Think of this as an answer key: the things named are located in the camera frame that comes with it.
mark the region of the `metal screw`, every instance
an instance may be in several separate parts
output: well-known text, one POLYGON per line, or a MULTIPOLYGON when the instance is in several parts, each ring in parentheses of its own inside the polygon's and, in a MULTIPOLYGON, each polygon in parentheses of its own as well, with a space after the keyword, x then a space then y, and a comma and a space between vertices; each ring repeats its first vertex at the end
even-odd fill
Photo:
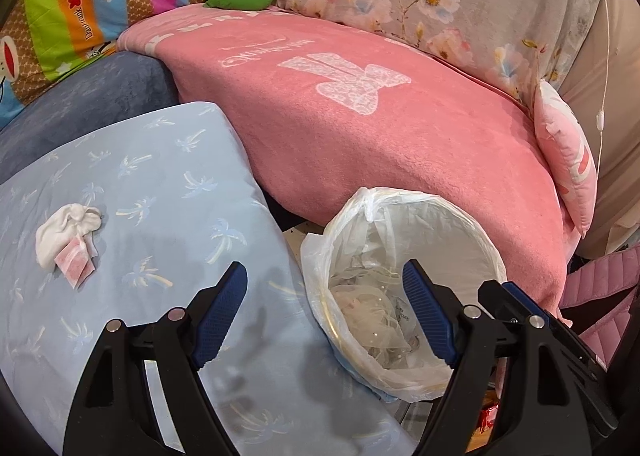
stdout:
POLYGON ((107 331, 110 331, 110 332, 118 331, 120 329, 120 326, 122 326, 122 322, 120 322, 119 319, 111 319, 107 323, 107 331))
POLYGON ((533 326, 533 328, 542 328, 545 325, 545 320, 540 317, 540 315, 532 315, 529 317, 529 324, 533 326))
POLYGON ((169 313, 166 316, 169 318, 169 321, 180 321, 184 315, 184 308, 173 308, 169 310, 169 313))
POLYGON ((478 319, 482 315, 482 311, 474 305, 465 306, 464 312, 469 319, 478 319))

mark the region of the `pink pillow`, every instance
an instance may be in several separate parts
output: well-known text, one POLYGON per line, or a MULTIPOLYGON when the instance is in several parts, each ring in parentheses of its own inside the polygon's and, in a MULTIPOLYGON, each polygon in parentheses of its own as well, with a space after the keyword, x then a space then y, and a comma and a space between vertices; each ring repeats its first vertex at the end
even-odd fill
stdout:
POLYGON ((534 103, 538 146, 554 177, 558 192, 582 237, 596 204, 598 176, 589 144, 569 105, 544 79, 534 103))

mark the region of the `pink blanket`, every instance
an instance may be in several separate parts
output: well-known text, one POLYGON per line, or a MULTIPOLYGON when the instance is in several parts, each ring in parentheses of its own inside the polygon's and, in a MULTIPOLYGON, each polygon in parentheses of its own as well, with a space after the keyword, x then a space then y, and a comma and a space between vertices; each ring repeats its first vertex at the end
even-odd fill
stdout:
POLYGON ((442 195, 482 224, 508 277, 556 310, 578 236, 507 97, 413 48, 277 11, 191 5, 118 46, 161 59, 184 102, 219 104, 290 211, 325 224, 361 186, 442 195))

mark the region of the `white plastic bag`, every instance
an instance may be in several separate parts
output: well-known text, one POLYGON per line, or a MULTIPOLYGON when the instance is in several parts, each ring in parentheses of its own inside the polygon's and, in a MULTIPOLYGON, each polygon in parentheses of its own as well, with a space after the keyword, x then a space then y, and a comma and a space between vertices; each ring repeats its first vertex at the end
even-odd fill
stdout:
MULTIPOLYGON (((301 257, 306 295, 339 352, 338 360, 346 361, 345 367, 374 391, 382 391, 383 398, 388 394, 407 402, 441 396, 451 369, 433 354, 419 325, 417 348, 407 355, 406 368, 383 368, 351 334, 331 289, 382 284, 386 292, 384 285, 389 285, 396 309, 407 308, 401 274, 412 258, 434 283, 450 287, 464 305, 478 304, 483 281, 506 281, 498 250, 469 214, 436 195, 384 187, 358 189, 323 235, 306 236, 301 257)), ((401 310, 400 315, 406 319, 400 318, 403 332, 415 327, 412 310, 401 310)))

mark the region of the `beige sheet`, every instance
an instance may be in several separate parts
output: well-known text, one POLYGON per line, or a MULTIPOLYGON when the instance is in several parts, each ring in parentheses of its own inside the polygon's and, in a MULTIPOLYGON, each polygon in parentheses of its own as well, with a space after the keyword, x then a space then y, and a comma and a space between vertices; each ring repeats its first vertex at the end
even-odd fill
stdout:
MULTIPOLYGON (((608 0, 611 28, 609 86, 596 210, 578 253, 596 258, 613 252, 640 221, 640 6, 608 0)), ((572 107, 597 157, 596 114, 602 104, 607 58, 604 1, 577 59, 559 90, 572 107)))

